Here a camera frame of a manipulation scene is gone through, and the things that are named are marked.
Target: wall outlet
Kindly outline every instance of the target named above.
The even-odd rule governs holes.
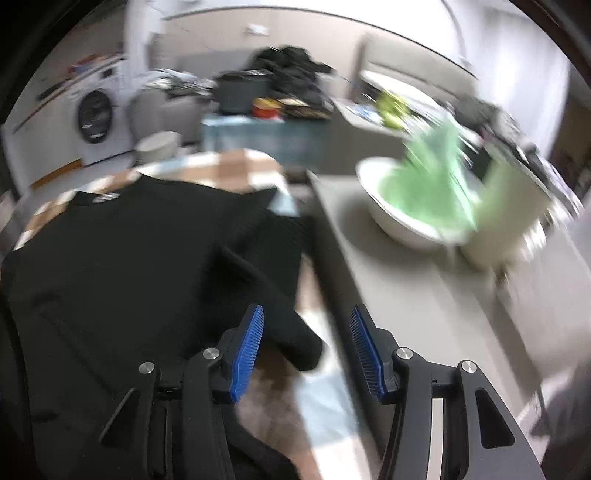
[[[256,35],[258,37],[268,37],[269,27],[266,27],[265,25],[249,24],[246,28],[246,33],[249,35]]]

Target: red container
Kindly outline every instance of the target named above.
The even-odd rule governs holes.
[[[256,118],[277,118],[281,104],[270,98],[256,98],[252,103],[252,116]]]

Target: wooden baseboard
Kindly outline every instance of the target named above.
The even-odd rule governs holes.
[[[61,177],[63,174],[68,173],[69,171],[72,171],[72,170],[76,170],[77,168],[81,168],[81,167],[82,167],[82,160],[81,159],[74,160],[73,162],[70,162],[70,163],[64,165],[63,167],[60,167],[57,170],[54,170],[51,173],[48,173],[44,177],[41,177],[39,180],[36,180],[33,183],[31,183],[31,190],[35,190],[35,189],[39,188],[41,185],[45,185],[46,183],[49,183],[52,180],[55,180],[56,178]]]

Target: countertop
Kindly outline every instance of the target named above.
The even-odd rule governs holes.
[[[475,361],[516,416],[540,384],[521,338],[496,298],[492,271],[473,271],[459,255],[412,251],[380,230],[353,176],[311,176],[316,195],[315,252],[322,283],[338,309],[341,333],[356,302],[365,303],[376,325],[400,346],[426,360],[456,366]],[[351,370],[355,354],[349,350]],[[384,412],[357,384],[380,449],[391,410]],[[443,416],[434,402],[429,479],[439,479]]]

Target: cabinet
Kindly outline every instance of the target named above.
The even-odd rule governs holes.
[[[67,92],[44,105],[15,133],[29,184],[80,158]]]

